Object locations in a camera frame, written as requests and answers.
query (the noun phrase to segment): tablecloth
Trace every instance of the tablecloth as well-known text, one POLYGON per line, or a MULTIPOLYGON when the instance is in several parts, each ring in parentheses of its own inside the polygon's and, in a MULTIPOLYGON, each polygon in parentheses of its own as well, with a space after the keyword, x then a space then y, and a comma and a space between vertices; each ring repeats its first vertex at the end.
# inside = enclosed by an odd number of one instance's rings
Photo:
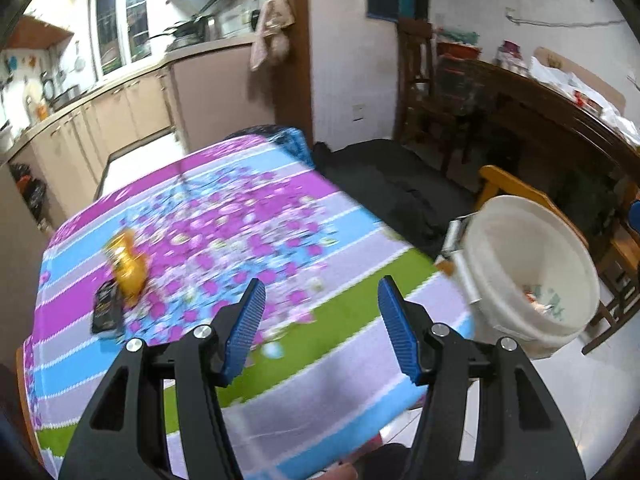
MULTIPOLYGON (((372 437, 422 390, 401 374, 379 316, 378 280, 465 332, 465 305, 431 261, 280 147, 244 136, 193 153, 67 221, 45 251, 28 406, 57 476, 76 423, 121 349, 90 334, 94 293, 110 278, 102 247, 122 227, 150 256, 126 336, 179 338, 237 301, 257 276, 267 301, 246 367, 218 390, 249 479, 307 478, 372 437)), ((168 448, 186 478, 175 385, 165 384, 168 448)))

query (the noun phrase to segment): table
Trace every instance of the table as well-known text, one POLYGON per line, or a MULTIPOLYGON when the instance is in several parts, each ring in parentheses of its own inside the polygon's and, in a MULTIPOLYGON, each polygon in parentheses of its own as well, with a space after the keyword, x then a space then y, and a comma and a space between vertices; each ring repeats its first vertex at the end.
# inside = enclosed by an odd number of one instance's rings
MULTIPOLYGON (((127 338, 175 340, 267 286, 247 366, 218 391, 243 475, 308 478, 361 446, 423 393, 399 370, 376 302, 390 274, 434 320, 470 333, 465 305, 431 261, 308 166, 258 136, 193 153, 66 222, 42 263, 22 370, 42 459, 56 474, 84 407, 121 346, 91 337, 120 228, 149 254, 127 338)), ((185 476, 175 385, 165 384, 172 469, 185 476)))
POLYGON ((640 185, 640 154, 607 124, 534 79, 479 60, 465 63, 467 73, 498 96, 487 120, 553 151, 565 165, 606 160, 640 185))

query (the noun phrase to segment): black package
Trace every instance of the black package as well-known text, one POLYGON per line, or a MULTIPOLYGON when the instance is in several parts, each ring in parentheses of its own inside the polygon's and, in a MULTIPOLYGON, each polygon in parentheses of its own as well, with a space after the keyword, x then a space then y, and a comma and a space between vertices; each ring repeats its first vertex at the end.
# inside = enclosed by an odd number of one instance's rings
POLYGON ((94 296, 91 333, 104 339, 124 337, 124 296, 116 280, 104 282, 94 296))
POLYGON ((31 168, 28 164, 11 163, 9 164, 11 176, 18 182, 24 176, 31 176, 31 168))
POLYGON ((46 193, 47 185, 37 178, 32 178, 24 189, 24 201, 37 222, 40 221, 46 193))

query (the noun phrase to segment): wooden door frame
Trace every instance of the wooden door frame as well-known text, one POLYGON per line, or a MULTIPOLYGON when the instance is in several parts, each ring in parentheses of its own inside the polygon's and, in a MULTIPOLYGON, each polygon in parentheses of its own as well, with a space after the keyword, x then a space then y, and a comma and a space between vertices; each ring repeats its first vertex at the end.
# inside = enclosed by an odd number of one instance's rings
POLYGON ((306 143, 314 143, 313 103, 311 90, 311 44, 309 0, 288 0, 296 22, 286 34, 289 55, 273 67, 273 104, 275 122, 302 130, 306 143))

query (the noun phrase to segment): blue gripper pad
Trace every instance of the blue gripper pad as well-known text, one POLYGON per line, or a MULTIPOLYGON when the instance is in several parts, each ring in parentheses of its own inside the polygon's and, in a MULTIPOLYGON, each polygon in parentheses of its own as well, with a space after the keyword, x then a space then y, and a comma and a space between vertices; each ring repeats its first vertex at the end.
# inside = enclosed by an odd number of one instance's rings
POLYGON ((404 298, 391 276, 385 276, 378 283, 378 308, 402 373, 417 383, 420 376, 418 341, 404 312, 404 298))
POLYGON ((225 344, 225 363, 220 373, 229 384, 240 375, 262 319, 266 293, 264 284, 257 278, 249 282, 238 305, 240 314, 225 344))

